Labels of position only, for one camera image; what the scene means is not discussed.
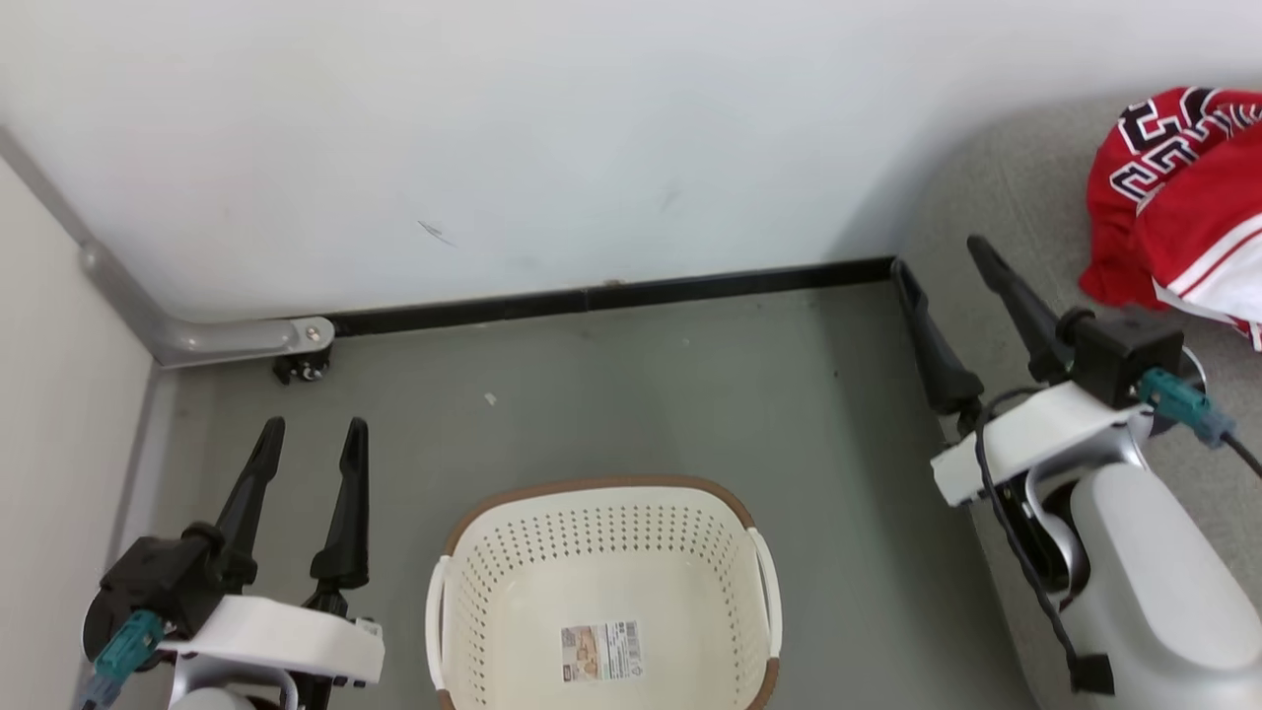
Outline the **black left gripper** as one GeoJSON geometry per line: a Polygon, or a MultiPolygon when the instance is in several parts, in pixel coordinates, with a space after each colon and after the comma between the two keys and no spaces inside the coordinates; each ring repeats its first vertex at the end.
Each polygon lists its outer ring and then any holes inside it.
{"type": "MultiPolygon", "coordinates": [[[[252,546],[266,488],[276,475],[286,424],[270,417],[227,496],[216,527],[192,523],[180,536],[140,536],[114,561],[83,620],[83,652],[93,661],[134,610],[151,610],[189,639],[226,595],[255,583],[252,546]]],[[[370,451],[363,417],[352,417],[339,459],[341,486],[324,549],[310,562],[316,589],[353,590],[370,580],[370,451]]]]}

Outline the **paper label sticker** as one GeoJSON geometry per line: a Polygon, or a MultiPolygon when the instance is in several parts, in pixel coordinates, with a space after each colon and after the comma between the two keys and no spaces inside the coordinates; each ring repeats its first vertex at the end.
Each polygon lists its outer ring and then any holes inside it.
{"type": "Polygon", "coordinates": [[[644,677],[644,646],[637,620],[560,629],[562,678],[565,684],[644,677]]]}

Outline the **plain red garment white band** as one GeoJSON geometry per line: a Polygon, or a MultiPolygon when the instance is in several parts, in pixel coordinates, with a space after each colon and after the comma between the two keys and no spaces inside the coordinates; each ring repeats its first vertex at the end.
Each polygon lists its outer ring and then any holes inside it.
{"type": "Polygon", "coordinates": [[[1262,242],[1262,124],[1172,177],[1141,208],[1135,231],[1150,274],[1161,280],[1206,252],[1262,242]]]}

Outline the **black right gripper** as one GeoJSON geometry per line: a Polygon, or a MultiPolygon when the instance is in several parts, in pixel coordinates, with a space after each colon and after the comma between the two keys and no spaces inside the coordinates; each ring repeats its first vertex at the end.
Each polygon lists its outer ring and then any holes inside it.
{"type": "MultiPolygon", "coordinates": [[[[1205,375],[1190,354],[1185,333],[1172,319],[1145,309],[1123,309],[1097,317],[1088,309],[1064,311],[1058,319],[982,235],[965,238],[965,248],[984,286],[1005,309],[1027,351],[1029,376],[1039,383],[1069,380],[1112,409],[1141,404],[1140,385],[1150,370],[1164,370],[1199,392],[1205,375]]],[[[933,322],[929,298],[910,266],[896,259],[888,270],[912,340],[912,352],[929,409],[936,415],[981,412],[981,380],[965,370],[933,322]]]]}

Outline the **cream perforated laundry basket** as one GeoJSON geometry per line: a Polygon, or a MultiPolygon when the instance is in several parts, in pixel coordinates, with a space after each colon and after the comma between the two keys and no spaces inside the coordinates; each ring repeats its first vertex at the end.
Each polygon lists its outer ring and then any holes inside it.
{"type": "Polygon", "coordinates": [[[717,482],[630,475],[506,491],[433,567],[425,651],[439,710],[767,710],[777,570],[717,482]],[[637,620],[641,678],[565,684],[560,629],[637,620]]]}

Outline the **red jersey with number print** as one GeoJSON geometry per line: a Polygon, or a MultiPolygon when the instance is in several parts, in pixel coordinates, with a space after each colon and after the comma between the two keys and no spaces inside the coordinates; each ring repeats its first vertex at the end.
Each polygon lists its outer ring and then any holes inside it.
{"type": "Polygon", "coordinates": [[[1092,240],[1083,291],[1111,306],[1171,306],[1156,298],[1137,214],[1172,178],[1257,124],[1262,90],[1172,87],[1122,108],[1087,177],[1092,240]]]}

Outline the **grey metal leg with caster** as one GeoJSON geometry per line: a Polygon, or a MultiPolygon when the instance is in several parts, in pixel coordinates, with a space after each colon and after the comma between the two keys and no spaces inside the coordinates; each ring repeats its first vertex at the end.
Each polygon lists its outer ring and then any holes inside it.
{"type": "Polygon", "coordinates": [[[0,125],[0,158],[40,206],[78,246],[78,262],[90,282],[167,370],[208,367],[230,361],[304,358],[333,346],[334,324],[326,318],[227,320],[175,318],[145,293],[141,284],[74,214],[68,199],[37,166],[9,127],[0,125]]]}

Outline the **black baseboard strip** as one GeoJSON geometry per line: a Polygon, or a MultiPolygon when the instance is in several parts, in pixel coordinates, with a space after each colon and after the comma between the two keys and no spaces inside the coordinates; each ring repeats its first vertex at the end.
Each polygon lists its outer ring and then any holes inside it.
{"type": "Polygon", "coordinates": [[[864,286],[888,279],[891,256],[859,259],[799,269],[727,272],[708,277],[650,280],[553,293],[533,293],[488,300],[438,303],[369,311],[342,311],[328,317],[334,337],[392,335],[392,333],[448,327],[478,327],[502,320],[530,320],[591,311],[616,311],[663,306],[671,303],[726,300],[775,293],[864,286]]]}

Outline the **grey fabric sofa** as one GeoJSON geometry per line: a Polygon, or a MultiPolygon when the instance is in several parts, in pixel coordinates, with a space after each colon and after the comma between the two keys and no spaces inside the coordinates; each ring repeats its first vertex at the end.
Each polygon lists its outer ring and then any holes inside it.
{"type": "MultiPolygon", "coordinates": [[[[1126,103],[1092,100],[1018,113],[952,154],[917,202],[909,261],[930,314],[952,349],[984,383],[983,400],[1031,386],[1029,354],[1005,306],[983,286],[965,237],[983,235],[1059,315],[1100,311],[1082,288],[1089,264],[1087,175],[1126,103]]],[[[1167,311],[1208,375],[1212,399],[1262,459],[1262,354],[1224,323],[1167,311]]],[[[1262,615],[1262,479],[1227,448],[1209,450],[1186,428],[1143,446],[1148,464],[1180,499],[1262,615]]],[[[968,507],[1005,610],[1018,665],[1041,710],[1089,710],[1070,692],[1063,652],[1039,610],[989,504],[968,507]]]]}

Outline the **black caster wheel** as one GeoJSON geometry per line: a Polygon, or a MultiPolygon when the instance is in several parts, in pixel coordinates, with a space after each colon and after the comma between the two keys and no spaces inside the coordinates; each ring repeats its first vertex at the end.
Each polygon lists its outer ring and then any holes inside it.
{"type": "Polygon", "coordinates": [[[318,383],[332,363],[332,351],[297,352],[273,359],[271,373],[280,386],[290,383],[318,383]]]}

